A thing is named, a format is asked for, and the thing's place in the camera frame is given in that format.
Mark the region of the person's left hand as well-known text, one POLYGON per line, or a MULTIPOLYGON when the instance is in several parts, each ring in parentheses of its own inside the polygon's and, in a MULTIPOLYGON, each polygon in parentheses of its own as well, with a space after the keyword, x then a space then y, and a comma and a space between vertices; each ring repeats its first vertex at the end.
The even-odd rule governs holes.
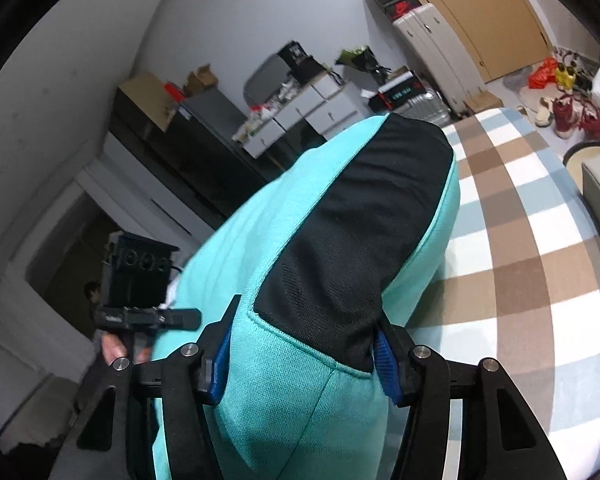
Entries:
MULTIPOLYGON (((139 334, 136 337, 132 357, 135 364, 150 361, 154 341, 154 336, 146 334, 139 334)), ((125 343, 115 334, 103 332, 100 337, 100 348, 102 348, 102 358, 107 366, 111 365, 116 359, 129 357, 129 350, 126 348, 125 343)))

